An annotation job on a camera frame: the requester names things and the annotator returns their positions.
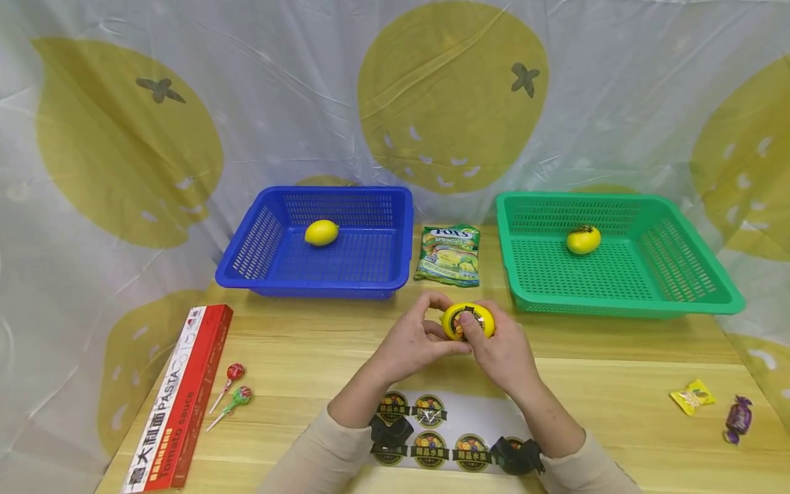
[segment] yellow candy wrapper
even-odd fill
[[[686,386],[685,390],[672,391],[669,396],[686,415],[694,415],[699,406],[716,403],[716,399],[699,379]]]

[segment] red lollipop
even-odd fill
[[[227,372],[228,380],[225,381],[225,386],[222,388],[222,391],[220,392],[220,396],[216,397],[214,406],[211,407],[211,409],[209,410],[209,415],[214,413],[214,410],[216,409],[216,406],[220,404],[220,400],[222,400],[222,397],[225,395],[225,393],[228,392],[229,389],[231,389],[231,386],[233,385],[233,381],[241,379],[241,377],[244,375],[244,372],[246,372],[246,369],[241,364],[231,364],[230,366],[228,366],[228,372]]]

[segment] purple candy wrapper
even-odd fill
[[[730,407],[727,415],[727,431],[724,432],[724,440],[728,443],[740,443],[740,436],[749,431],[751,426],[751,401],[744,396],[735,396],[735,403]]]

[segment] green plastic basket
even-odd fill
[[[522,311],[669,319],[745,306],[694,226],[660,196],[509,192],[497,197],[497,221]],[[587,255],[565,246],[580,224],[601,232]]]

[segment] sticker sheet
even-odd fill
[[[500,437],[514,449],[532,438],[521,411],[509,399],[390,390],[378,406],[378,416],[388,425],[406,417],[414,428],[403,446],[374,446],[371,461],[382,466],[504,475],[491,447]]]

